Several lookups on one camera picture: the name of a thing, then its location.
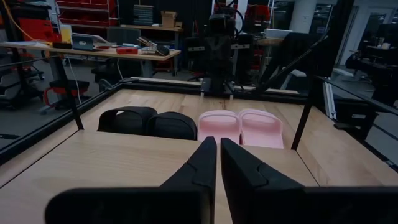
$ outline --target laptop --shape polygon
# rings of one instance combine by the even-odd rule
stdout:
[[[85,50],[92,52],[104,50],[94,48],[94,42],[92,37],[85,37],[82,35],[72,35],[72,48],[75,50]]]

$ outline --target window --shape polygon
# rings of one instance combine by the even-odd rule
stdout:
[[[288,30],[292,20],[293,8],[294,2],[275,1],[274,13],[269,27],[271,29]]]
[[[328,28],[331,20],[333,5],[317,4],[310,28],[310,34],[322,35]]]
[[[396,13],[394,14],[394,17],[392,18],[392,23],[393,24],[398,24],[398,10],[396,10]]]

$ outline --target red shelving unit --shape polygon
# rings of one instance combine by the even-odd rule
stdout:
[[[55,0],[62,24],[72,26],[76,31],[85,28],[85,33],[98,33],[98,29],[117,26],[116,0]]]

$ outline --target slide sandal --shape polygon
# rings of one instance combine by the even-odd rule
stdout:
[[[238,116],[242,122],[242,144],[277,149],[284,148],[283,124],[276,116],[255,109],[242,110]]]
[[[213,136],[217,143],[221,138],[229,138],[239,144],[241,120],[236,113],[228,110],[208,111],[199,116],[198,141]]]

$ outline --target cardboard box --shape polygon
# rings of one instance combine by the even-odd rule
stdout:
[[[176,12],[162,11],[162,27],[175,27]]]
[[[182,22],[175,22],[176,27],[182,27]]]

